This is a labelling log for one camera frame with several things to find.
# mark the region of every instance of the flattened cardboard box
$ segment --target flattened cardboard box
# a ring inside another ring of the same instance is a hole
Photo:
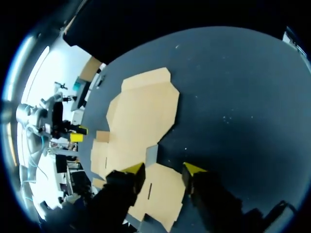
[[[185,191],[180,173],[156,163],[157,144],[177,111],[179,92],[170,81],[166,68],[125,79],[107,111],[110,132],[97,132],[91,152],[91,170],[102,178],[146,163],[146,180],[129,214],[140,221],[148,214],[167,232],[178,218]]]

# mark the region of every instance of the cable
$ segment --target cable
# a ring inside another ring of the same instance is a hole
[[[47,180],[49,180],[47,174],[38,165],[35,164],[34,159],[32,158],[32,156],[30,155],[29,157],[31,158],[31,161],[33,163],[33,164],[30,164],[30,165],[38,168],[43,173],[43,175],[47,178]]]
[[[32,198],[26,197],[26,196],[24,196],[24,194],[23,194],[23,185],[24,185],[25,183],[35,183],[35,181],[22,181],[22,183],[20,184],[20,193],[21,193],[21,196],[24,197],[24,198],[27,199],[27,200],[33,201]]]

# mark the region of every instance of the desk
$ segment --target desk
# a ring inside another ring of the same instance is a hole
[[[311,174],[311,74],[290,46],[247,29],[174,33],[109,64],[82,121],[89,134],[79,159],[88,177],[97,177],[90,171],[92,141],[96,130],[109,130],[105,115],[122,81],[160,67],[171,72],[180,98],[175,125],[159,142],[158,161],[178,172],[184,161],[217,171],[242,199],[244,212],[258,207],[267,214],[280,200],[299,208]],[[286,211],[267,232],[291,217]],[[155,221],[143,227],[164,232]],[[204,232],[187,199],[171,232]]]

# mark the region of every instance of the yellow block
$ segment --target yellow block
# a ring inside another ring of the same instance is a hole
[[[83,142],[83,134],[80,133],[71,133],[70,142]]]

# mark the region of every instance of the cardboard box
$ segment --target cardboard box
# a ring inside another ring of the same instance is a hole
[[[112,170],[146,164],[146,180],[129,214],[143,221],[150,215],[169,232],[182,207],[181,174],[157,164],[157,144],[175,121],[179,92],[166,68],[125,79],[110,103],[110,132],[97,131],[91,169],[105,178]]]

